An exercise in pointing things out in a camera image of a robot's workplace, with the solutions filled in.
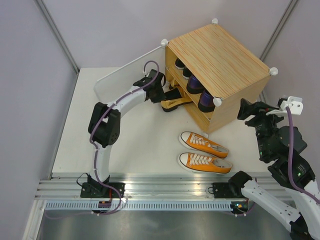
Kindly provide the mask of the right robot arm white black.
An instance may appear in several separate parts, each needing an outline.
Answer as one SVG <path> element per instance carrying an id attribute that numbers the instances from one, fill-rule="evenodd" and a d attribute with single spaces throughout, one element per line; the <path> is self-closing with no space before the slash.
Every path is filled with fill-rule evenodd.
<path id="1" fill-rule="evenodd" d="M 293 240 L 320 238 L 320 191 L 312 167 L 300 153 L 307 148 L 293 115 L 302 113 L 299 97 L 281 98 L 277 107 L 242 98 L 237 115 L 255 129 L 260 161 L 268 164 L 272 178 L 292 197 L 295 208 L 263 190 L 244 171 L 228 181 L 231 196 L 252 200 L 276 218 Z"/>

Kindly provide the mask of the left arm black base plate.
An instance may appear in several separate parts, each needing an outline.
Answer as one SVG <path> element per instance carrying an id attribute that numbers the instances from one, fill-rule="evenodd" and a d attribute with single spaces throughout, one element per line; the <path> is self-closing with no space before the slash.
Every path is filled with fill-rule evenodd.
<path id="1" fill-rule="evenodd" d="M 125 183 L 123 182 L 108 182 L 109 186 L 115 188 L 120 193 L 120 196 L 124 196 Z M 80 191 L 81 198 L 118 198 L 119 195 L 114 189 L 102 186 L 98 182 L 85 182 L 82 185 Z"/>

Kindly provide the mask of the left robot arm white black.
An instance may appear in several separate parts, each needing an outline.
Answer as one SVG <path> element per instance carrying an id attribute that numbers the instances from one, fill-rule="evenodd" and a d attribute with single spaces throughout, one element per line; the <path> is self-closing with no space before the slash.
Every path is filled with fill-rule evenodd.
<path id="1" fill-rule="evenodd" d="M 88 126 L 89 141 L 94 146 L 93 170 L 82 185 L 82 194 L 89 198 L 103 198 L 113 190 L 109 183 L 109 163 L 112 146 L 120 136 L 121 117 L 145 101 L 159 103 L 164 100 L 165 83 L 165 75 L 152 69 L 118 99 L 108 104 L 95 104 Z"/>

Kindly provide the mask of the wooden two-shelf shoe cabinet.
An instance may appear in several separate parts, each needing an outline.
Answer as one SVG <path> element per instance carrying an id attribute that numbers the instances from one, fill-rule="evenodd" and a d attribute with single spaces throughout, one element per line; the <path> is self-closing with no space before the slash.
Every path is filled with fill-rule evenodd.
<path id="1" fill-rule="evenodd" d="M 240 100 L 254 102 L 271 76 L 278 74 L 276 67 L 268 67 L 214 18 L 210 24 L 161 41 L 165 48 L 165 74 L 167 80 L 176 80 L 193 103 L 186 111 L 199 128 L 212 133 L 237 118 Z M 198 109 L 200 94 L 190 94 L 182 70 L 175 67 L 179 58 L 195 75 L 218 103 L 213 112 Z"/>

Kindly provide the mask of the black canvas sneaker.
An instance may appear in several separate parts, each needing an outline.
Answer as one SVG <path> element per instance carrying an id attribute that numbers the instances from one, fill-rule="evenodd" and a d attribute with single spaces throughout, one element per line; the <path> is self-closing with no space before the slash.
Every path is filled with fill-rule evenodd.
<path id="1" fill-rule="evenodd" d="M 178 69 L 178 70 L 183 70 L 185 68 L 185 64 L 179 59 L 177 58 L 174 62 L 174 66 Z"/>
<path id="2" fill-rule="evenodd" d="M 192 76 L 192 72 L 187 67 L 184 67 L 182 71 L 182 77 L 188 80 L 191 76 Z"/>

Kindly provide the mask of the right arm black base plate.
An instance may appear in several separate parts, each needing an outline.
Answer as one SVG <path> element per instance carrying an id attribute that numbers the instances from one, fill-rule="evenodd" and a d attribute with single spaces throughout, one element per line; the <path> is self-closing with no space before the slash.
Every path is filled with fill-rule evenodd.
<path id="1" fill-rule="evenodd" d="M 233 194 L 229 183 L 227 182 L 214 182 L 207 188 L 209 194 L 214 195 L 215 199 L 233 199 Z"/>

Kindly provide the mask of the purple loafer shoe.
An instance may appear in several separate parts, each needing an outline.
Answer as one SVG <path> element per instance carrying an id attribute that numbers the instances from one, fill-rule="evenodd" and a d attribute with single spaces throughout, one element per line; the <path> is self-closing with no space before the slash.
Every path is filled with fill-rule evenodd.
<path id="1" fill-rule="evenodd" d="M 205 89 L 199 97 L 198 109 L 203 113 L 213 112 L 216 108 L 213 99 L 214 97 Z"/>
<path id="2" fill-rule="evenodd" d="M 187 82 L 186 90 L 193 95 L 201 94 L 205 87 L 201 84 L 201 82 L 192 74 Z"/>

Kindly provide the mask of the gold heeled shoe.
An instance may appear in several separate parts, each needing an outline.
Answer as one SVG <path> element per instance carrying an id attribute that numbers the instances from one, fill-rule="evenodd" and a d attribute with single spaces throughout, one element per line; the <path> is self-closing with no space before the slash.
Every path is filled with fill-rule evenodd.
<path id="1" fill-rule="evenodd" d="M 165 100 L 160 102 L 162 110 L 166 113 L 176 110 L 179 106 L 193 103 L 192 99 L 177 86 L 164 93 Z"/>
<path id="2" fill-rule="evenodd" d="M 184 93 L 183 88 L 178 84 L 178 82 L 175 79 L 172 79 L 169 81 L 169 90 L 174 90 L 174 89 L 178 89 L 178 91 L 180 92 L 180 94 Z"/>

